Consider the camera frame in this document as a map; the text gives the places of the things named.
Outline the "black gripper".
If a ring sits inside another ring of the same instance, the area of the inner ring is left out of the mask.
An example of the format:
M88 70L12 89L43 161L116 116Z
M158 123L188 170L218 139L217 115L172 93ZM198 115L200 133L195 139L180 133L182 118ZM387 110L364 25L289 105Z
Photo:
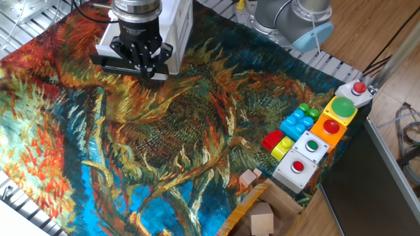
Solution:
M149 22L132 23L118 20L120 34L112 39L110 47L121 59L118 65L121 70L131 74L137 74L143 79L152 79L156 75L169 75L169 67L166 61L173 53L173 46L162 43L159 33L159 18ZM152 56L148 66L148 47L160 47L155 56Z

